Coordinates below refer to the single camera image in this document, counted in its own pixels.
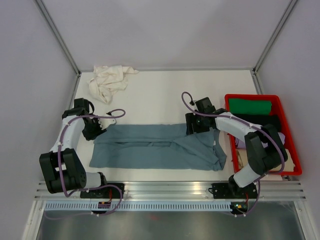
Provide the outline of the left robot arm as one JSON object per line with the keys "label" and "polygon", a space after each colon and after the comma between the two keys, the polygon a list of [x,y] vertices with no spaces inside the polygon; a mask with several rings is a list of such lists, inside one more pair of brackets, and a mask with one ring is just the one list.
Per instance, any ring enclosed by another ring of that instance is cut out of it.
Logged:
{"label": "left robot arm", "polygon": [[80,136],[93,141],[107,130],[103,129],[94,113],[94,105],[85,98],[74,100],[72,109],[62,114],[62,127],[58,139],[49,152],[39,157],[46,187],[51,194],[91,189],[98,198],[109,193],[109,185],[103,173],[88,173],[79,159],[76,149]]}

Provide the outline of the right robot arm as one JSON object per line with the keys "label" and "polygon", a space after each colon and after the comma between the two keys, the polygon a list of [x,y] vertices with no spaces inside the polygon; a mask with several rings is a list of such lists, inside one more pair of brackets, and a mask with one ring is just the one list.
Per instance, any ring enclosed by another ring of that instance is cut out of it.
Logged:
{"label": "right robot arm", "polygon": [[184,91],[182,102],[191,111],[188,118],[188,132],[208,130],[210,128],[226,132],[245,143],[247,164],[230,177],[228,192],[235,198],[241,197],[247,186],[258,182],[277,167],[281,173],[285,168],[288,155],[277,129],[272,124],[264,126],[239,118],[224,108],[215,109],[209,98],[193,100],[187,103]]}

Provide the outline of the blue-grey t-shirt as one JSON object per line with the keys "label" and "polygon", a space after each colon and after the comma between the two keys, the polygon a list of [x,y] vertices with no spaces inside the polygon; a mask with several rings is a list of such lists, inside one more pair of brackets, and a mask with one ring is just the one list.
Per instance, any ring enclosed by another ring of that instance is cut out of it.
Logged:
{"label": "blue-grey t-shirt", "polygon": [[92,168],[221,171],[219,130],[187,134],[185,124],[111,125],[94,140]]}

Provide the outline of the cream white t-shirt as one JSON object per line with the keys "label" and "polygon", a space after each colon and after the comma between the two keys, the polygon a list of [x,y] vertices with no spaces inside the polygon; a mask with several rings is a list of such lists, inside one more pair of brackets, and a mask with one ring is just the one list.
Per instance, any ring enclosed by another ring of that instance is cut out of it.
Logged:
{"label": "cream white t-shirt", "polygon": [[131,66],[94,66],[93,78],[88,82],[88,90],[93,98],[110,104],[118,91],[124,91],[128,86],[128,76],[139,71]]}

